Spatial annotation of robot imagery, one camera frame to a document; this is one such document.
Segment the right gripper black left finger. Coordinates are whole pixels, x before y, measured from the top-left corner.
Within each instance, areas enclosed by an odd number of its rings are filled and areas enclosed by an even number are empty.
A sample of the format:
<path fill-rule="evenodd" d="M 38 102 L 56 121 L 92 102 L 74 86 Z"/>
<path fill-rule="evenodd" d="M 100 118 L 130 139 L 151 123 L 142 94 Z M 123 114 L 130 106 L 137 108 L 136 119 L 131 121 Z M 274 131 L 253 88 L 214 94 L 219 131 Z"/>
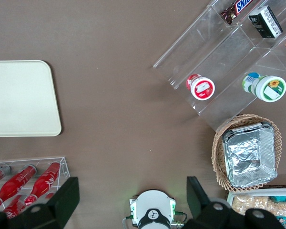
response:
<path fill-rule="evenodd" d="M 0 212 L 0 229 L 62 229 L 79 202 L 79 180 L 70 177 L 47 203 L 32 205 L 12 219 Z"/>

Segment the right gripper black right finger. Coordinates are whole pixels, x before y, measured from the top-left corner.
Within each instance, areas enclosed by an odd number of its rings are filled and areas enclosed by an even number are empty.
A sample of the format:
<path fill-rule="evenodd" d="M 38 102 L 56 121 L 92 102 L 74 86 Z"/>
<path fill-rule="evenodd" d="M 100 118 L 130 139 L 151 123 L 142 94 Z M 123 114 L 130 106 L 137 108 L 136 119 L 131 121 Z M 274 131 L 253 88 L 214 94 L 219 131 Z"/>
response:
<path fill-rule="evenodd" d="M 244 215 L 226 204 L 211 201 L 197 177 L 187 177 L 186 197 L 193 216 L 184 229 L 283 229 L 276 217 L 264 209 L 250 208 Z"/>

